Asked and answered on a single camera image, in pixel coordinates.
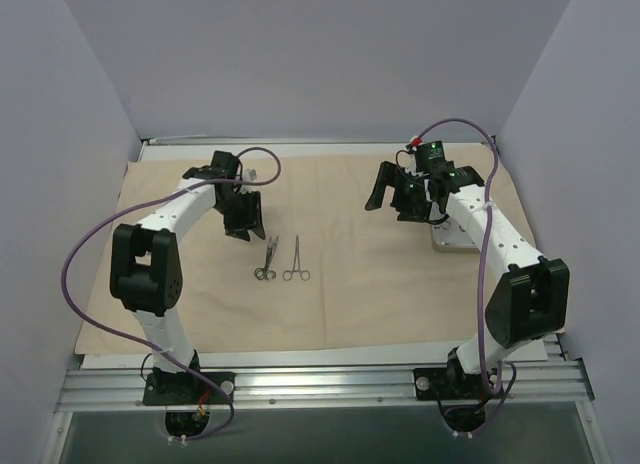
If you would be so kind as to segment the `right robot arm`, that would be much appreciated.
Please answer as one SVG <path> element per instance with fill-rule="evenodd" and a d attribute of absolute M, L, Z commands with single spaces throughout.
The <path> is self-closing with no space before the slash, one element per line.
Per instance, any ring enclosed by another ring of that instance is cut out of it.
<path fill-rule="evenodd" d="M 477 285 L 476 335 L 451 352 L 443 374 L 447 390 L 464 397 L 512 352 L 564 327 L 570 272 L 563 260 L 547 258 L 519 233 L 491 199 L 489 181 L 447 159 L 441 142 L 417 142 L 404 152 L 410 166 L 380 164 L 366 210 L 379 209 L 388 189 L 401 221 L 432 225 L 431 212 L 438 210 L 479 250 L 478 277 L 492 272 L 497 279 L 489 297 Z"/>

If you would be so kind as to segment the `steel surgical forceps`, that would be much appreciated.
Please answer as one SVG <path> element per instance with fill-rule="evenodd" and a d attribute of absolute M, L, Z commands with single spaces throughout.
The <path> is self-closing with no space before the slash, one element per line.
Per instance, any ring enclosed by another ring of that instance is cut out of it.
<path fill-rule="evenodd" d="M 282 278 L 284 281 L 291 281 L 295 276 L 298 276 L 302 281 L 309 281 L 311 278 L 311 273 L 309 270 L 304 269 L 301 264 L 300 257 L 300 237 L 295 237 L 294 243 L 294 254 L 293 254 L 293 262 L 290 269 L 286 269 L 282 273 Z"/>

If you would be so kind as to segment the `steel surgical scissors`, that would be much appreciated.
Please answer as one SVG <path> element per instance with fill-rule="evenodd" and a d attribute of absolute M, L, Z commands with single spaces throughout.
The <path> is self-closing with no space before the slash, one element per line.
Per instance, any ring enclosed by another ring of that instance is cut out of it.
<path fill-rule="evenodd" d="M 254 277 L 260 281 L 271 281 L 276 278 L 276 272 L 271 268 L 274 257 L 273 245 L 269 244 L 265 253 L 265 261 L 261 267 L 254 270 Z"/>

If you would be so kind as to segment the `beige cloth wrap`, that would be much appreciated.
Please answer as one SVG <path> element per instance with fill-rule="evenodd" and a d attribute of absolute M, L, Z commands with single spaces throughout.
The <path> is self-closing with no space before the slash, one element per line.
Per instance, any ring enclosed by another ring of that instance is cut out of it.
<path fill-rule="evenodd" d="M 256 279 L 263 240 L 225 234 L 207 212 L 179 245 L 177 304 L 201 353 L 300 351 L 459 341 L 476 330 L 477 253 L 435 250 L 425 224 L 401 222 L 384 204 L 364 208 L 378 155 L 251 158 L 263 182 L 274 268 L 294 260 L 308 280 Z"/>

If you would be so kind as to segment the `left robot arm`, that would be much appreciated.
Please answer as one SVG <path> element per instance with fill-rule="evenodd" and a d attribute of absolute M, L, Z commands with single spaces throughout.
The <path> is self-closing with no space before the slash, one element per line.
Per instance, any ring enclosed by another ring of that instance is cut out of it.
<path fill-rule="evenodd" d="M 216 151 L 208 165 L 188 169 L 156 210 L 113 231 L 110 293 L 138 321 L 152 344 L 153 371 L 167 378 L 166 392 L 179 403 L 194 401 L 202 389 L 196 350 L 177 310 L 184 286 L 180 241 L 212 210 L 222 216 L 226 236 L 265 239 L 261 194 L 248 188 L 255 181 L 239 154 Z"/>

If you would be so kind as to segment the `steel instrument tray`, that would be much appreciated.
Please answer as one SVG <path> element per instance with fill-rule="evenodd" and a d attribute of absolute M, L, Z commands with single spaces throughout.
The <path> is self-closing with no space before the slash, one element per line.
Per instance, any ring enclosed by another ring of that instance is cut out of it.
<path fill-rule="evenodd" d="M 431 243 L 436 252 L 478 254 L 468 233 L 451 218 L 431 227 Z"/>

